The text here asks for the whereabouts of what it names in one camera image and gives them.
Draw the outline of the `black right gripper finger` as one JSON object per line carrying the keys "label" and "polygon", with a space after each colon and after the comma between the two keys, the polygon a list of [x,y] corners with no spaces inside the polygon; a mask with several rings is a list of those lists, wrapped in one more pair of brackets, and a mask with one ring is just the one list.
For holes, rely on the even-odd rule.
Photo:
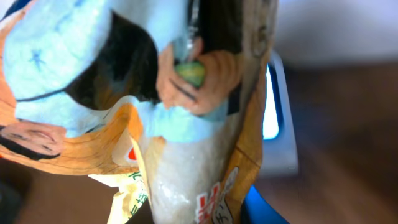
{"label": "black right gripper finger", "polygon": [[241,207],[241,224],[289,224],[261,196],[255,186],[251,186]]}

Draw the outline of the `cream wipes pack blue edges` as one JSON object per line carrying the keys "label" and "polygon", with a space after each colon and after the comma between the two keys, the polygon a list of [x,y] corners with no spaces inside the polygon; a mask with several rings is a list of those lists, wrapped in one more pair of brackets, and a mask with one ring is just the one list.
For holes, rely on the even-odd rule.
{"label": "cream wipes pack blue edges", "polygon": [[138,179],[155,223],[241,223],[277,1],[29,1],[1,21],[1,156]]}

